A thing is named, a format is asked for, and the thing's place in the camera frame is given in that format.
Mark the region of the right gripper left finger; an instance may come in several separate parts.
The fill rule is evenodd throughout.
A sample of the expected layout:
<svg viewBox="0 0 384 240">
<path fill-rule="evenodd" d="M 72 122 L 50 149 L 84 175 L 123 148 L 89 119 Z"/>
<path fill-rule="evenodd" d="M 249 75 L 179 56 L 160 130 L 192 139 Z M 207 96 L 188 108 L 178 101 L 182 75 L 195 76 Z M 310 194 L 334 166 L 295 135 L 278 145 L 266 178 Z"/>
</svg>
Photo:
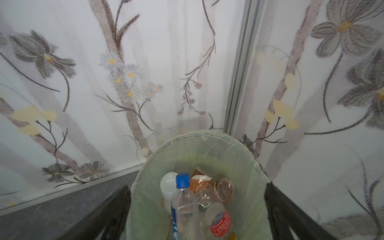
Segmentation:
<svg viewBox="0 0 384 240">
<path fill-rule="evenodd" d="M 131 191 L 123 186 L 59 237 L 60 240 L 119 240 L 131 206 Z"/>
</svg>

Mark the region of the crushed bottle red label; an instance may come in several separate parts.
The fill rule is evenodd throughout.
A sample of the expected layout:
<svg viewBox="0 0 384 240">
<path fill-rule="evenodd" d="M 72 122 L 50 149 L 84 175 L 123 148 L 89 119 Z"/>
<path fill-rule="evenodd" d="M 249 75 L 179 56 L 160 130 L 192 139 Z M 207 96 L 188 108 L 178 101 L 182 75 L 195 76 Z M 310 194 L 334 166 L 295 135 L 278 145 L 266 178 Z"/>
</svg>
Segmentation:
<svg viewBox="0 0 384 240">
<path fill-rule="evenodd" d="M 197 192 L 201 221 L 210 229 L 213 236 L 219 240 L 237 240 L 233 231 L 232 216 L 220 201 L 210 184 Z"/>
</svg>

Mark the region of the white bottle red cap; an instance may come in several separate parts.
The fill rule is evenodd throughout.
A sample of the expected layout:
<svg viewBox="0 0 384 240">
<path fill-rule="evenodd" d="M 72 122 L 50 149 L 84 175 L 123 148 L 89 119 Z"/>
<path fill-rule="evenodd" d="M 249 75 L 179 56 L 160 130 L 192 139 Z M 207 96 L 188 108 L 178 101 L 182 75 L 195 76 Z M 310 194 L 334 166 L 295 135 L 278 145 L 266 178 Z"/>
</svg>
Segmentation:
<svg viewBox="0 0 384 240">
<path fill-rule="evenodd" d="M 170 172 L 165 174 L 160 181 L 160 189 L 163 196 L 163 202 L 165 209 L 169 215 L 171 211 L 171 200 L 175 192 L 177 191 L 176 176 L 178 173 Z"/>
</svg>

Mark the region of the crushed bottle blue cap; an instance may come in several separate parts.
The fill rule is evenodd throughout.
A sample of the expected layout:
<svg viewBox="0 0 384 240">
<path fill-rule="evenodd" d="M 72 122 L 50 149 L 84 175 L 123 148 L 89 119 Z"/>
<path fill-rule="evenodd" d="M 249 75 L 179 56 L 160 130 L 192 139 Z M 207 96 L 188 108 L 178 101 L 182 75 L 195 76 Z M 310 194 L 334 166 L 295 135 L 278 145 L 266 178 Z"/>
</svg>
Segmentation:
<svg viewBox="0 0 384 240">
<path fill-rule="evenodd" d="M 198 198 L 190 189 L 190 176 L 187 173 L 176 176 L 171 214 L 174 240 L 201 239 Z"/>
</svg>

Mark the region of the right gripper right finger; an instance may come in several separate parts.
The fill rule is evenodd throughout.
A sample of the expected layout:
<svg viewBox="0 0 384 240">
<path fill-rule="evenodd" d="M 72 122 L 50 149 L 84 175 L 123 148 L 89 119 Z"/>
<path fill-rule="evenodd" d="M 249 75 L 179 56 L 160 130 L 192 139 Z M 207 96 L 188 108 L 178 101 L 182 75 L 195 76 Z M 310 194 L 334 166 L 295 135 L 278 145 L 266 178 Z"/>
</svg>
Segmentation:
<svg viewBox="0 0 384 240">
<path fill-rule="evenodd" d="M 267 183 L 264 193 L 268 220 L 274 240 L 334 240 L 273 183 Z"/>
</svg>

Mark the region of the orange copper label bottle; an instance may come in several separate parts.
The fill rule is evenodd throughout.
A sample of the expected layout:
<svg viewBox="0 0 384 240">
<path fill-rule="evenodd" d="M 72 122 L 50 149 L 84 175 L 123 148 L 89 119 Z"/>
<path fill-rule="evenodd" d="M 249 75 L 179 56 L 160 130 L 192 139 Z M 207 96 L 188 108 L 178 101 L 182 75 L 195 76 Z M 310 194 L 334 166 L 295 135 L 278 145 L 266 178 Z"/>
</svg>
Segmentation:
<svg viewBox="0 0 384 240">
<path fill-rule="evenodd" d="M 209 172 L 200 167 L 196 167 L 190 179 L 189 188 L 193 193 L 197 193 L 204 189 L 206 184 L 210 184 L 212 179 L 213 178 Z"/>
</svg>

